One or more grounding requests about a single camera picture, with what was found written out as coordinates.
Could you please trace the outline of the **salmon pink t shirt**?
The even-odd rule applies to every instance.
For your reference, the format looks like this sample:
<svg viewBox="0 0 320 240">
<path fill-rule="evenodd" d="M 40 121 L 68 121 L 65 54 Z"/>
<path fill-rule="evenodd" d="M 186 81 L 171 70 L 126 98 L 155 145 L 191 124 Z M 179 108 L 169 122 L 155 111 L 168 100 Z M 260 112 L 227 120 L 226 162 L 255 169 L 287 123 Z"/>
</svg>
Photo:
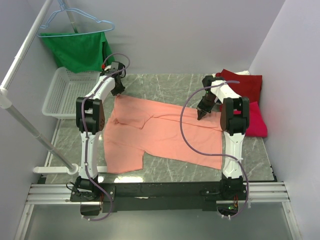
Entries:
<svg viewBox="0 0 320 240">
<path fill-rule="evenodd" d="M 107 172 L 141 170 L 145 153 L 219 170 L 220 116 L 197 120 L 194 108 L 119 95 L 103 133 Z"/>
</svg>

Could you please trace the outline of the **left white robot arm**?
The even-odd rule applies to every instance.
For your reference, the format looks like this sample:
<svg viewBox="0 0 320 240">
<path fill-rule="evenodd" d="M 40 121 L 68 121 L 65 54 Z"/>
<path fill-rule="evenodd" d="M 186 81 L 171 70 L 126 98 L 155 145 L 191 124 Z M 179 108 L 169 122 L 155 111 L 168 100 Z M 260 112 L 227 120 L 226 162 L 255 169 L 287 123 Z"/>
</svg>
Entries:
<svg viewBox="0 0 320 240">
<path fill-rule="evenodd" d="M 79 196 L 88 201 L 96 200 L 101 190 L 98 185 L 97 149 L 99 137 L 105 127 L 103 103 L 112 94 L 121 94 L 125 87 L 122 78 L 126 76 L 123 63 L 114 61 L 111 65 L 102 65 L 96 85 L 84 97 L 76 99 L 76 126 L 80 131 L 82 149 L 79 176 L 75 181 L 75 189 Z"/>
</svg>

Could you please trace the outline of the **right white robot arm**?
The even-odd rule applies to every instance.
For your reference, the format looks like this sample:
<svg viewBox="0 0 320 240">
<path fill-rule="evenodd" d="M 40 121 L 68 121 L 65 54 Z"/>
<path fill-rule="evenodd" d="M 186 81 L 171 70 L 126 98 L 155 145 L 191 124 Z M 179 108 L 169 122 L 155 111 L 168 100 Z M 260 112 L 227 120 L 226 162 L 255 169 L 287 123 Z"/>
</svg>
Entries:
<svg viewBox="0 0 320 240">
<path fill-rule="evenodd" d="M 217 102 L 222 103 L 220 127 L 225 137 L 224 166 L 221 174 L 219 193 L 230 200 L 244 190 L 243 172 L 238 162 L 242 158 L 243 140 L 250 124 L 250 101 L 240 96 L 223 77 L 207 75 L 202 80 L 205 95 L 197 105 L 197 119 L 211 113 Z"/>
</svg>

